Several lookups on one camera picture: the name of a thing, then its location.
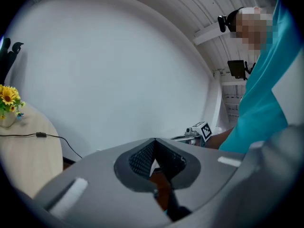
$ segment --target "forearm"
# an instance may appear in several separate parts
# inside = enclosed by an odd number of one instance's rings
[[[232,130],[233,130],[233,128],[231,128],[223,133],[211,136],[209,138],[209,140],[206,142],[205,147],[218,150],[219,147],[221,146],[221,144],[228,138],[228,136],[232,132]]]

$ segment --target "yellow flower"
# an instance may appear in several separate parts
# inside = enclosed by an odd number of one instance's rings
[[[5,105],[13,105],[15,103],[16,96],[11,88],[4,86],[1,98]]]
[[[16,96],[16,100],[20,100],[19,92],[15,87],[11,88],[12,91],[14,92],[14,95]]]
[[[14,105],[11,105],[10,109],[11,112],[14,112],[16,110],[16,107]]]

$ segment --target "flower pot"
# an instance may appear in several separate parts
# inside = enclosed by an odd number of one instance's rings
[[[1,127],[12,126],[16,119],[16,114],[14,112],[4,112],[3,115],[5,116],[5,119],[0,119],[0,126]]]

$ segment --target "black cable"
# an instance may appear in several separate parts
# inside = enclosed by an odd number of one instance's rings
[[[46,133],[42,133],[42,132],[31,133],[31,134],[26,134],[26,135],[8,134],[8,135],[0,135],[0,137],[29,137],[29,136],[34,136],[34,135],[37,136],[37,138],[46,138],[47,136],[51,136],[51,137],[60,138],[60,139],[65,140],[66,143],[68,144],[68,146],[71,148],[71,150],[74,151],[74,153],[82,159],[82,157],[79,154],[77,154],[77,152],[75,150],[73,150],[71,145],[68,143],[68,141],[64,137],[55,136],[55,135],[51,135],[51,134],[46,134]]]

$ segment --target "artificial flower bouquet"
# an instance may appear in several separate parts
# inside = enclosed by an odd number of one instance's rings
[[[0,85],[0,125],[8,116],[13,116],[13,124],[15,117],[21,117],[23,114],[19,111],[19,107],[23,107],[25,102],[21,101],[19,92],[14,87]]]

